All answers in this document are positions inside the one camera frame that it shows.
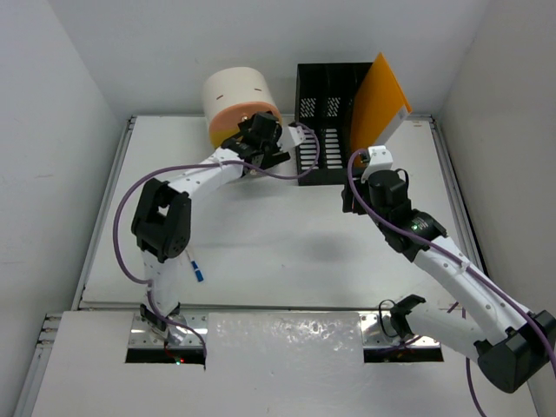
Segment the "pink top drawer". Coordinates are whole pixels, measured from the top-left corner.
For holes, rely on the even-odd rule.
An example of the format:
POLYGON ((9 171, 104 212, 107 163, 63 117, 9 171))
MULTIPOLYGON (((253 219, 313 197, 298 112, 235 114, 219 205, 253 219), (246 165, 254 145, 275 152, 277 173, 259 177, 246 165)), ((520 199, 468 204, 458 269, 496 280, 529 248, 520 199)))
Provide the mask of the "pink top drawer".
POLYGON ((281 113, 273 104, 265 102, 238 103, 217 112, 208 124, 208 132, 214 134, 235 129, 243 121, 244 116, 250 118, 257 112, 270 112, 281 121, 281 113))

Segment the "black mesh file organizer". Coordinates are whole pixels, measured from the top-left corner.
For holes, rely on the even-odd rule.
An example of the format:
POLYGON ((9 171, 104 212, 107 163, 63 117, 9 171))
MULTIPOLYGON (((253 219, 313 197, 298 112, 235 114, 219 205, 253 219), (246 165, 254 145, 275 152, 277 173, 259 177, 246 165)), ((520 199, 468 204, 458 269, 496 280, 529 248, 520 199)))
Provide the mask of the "black mesh file organizer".
POLYGON ((308 139, 295 151, 300 186, 342 185, 351 155, 354 98, 371 63, 299 63, 295 120, 308 139))

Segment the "cream round drawer cabinet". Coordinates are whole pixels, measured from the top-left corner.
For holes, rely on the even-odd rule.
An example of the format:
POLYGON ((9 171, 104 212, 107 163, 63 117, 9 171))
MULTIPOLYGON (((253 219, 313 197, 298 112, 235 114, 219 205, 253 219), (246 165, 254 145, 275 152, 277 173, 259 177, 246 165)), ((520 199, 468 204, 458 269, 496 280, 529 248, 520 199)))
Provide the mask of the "cream round drawer cabinet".
MULTIPOLYGON (((247 102, 265 102, 277 108, 260 71, 249 67, 234 67, 214 73, 202 87, 202 108, 208 131, 209 122, 217 112, 234 104, 247 102)), ((234 134, 238 133, 238 125, 231 130, 234 134)))

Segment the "yellow drawer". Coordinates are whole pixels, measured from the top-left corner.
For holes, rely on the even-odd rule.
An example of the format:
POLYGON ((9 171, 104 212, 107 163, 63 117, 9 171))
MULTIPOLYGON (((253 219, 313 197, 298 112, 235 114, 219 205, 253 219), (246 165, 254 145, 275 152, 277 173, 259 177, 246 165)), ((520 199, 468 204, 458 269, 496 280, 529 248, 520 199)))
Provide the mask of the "yellow drawer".
POLYGON ((233 130, 216 131, 209 134, 214 149, 219 148, 222 143, 234 134, 233 130))

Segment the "orange notebook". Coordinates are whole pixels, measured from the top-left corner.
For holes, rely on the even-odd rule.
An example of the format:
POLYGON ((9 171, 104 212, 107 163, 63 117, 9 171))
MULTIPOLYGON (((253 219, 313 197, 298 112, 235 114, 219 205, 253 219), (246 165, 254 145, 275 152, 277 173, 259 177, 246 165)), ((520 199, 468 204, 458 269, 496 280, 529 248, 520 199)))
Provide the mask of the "orange notebook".
POLYGON ((354 96, 350 151, 385 145, 412 111, 388 60, 379 53, 354 96))

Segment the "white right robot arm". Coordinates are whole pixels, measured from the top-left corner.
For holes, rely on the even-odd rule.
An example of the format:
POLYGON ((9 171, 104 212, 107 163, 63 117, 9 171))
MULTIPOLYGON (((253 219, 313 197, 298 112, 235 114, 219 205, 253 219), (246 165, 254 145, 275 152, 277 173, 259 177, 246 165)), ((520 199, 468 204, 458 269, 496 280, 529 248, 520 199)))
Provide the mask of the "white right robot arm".
POLYGON ((430 214, 413 208, 399 170, 368 179, 349 175, 343 209, 367 213, 387 244, 433 277, 467 311, 465 319, 434 311, 408 295, 389 310, 382 331, 393 339, 429 336, 474 361, 499 390, 511 394, 555 362, 555 319, 534 313, 503 292, 467 259, 430 214))

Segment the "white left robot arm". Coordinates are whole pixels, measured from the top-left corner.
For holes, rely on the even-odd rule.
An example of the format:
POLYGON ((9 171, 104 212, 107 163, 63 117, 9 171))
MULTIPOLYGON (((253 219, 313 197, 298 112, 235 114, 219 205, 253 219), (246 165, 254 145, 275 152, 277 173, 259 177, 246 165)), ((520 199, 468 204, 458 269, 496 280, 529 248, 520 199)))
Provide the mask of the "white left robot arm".
POLYGON ((255 113, 238 128, 201 164, 168 181, 152 178, 142 187, 131 224, 148 282, 141 315, 161 332, 167 329, 164 320, 179 312, 176 259, 189 245, 193 208, 249 170, 289 160, 289 151, 304 140, 302 129, 282 126, 269 112, 255 113))

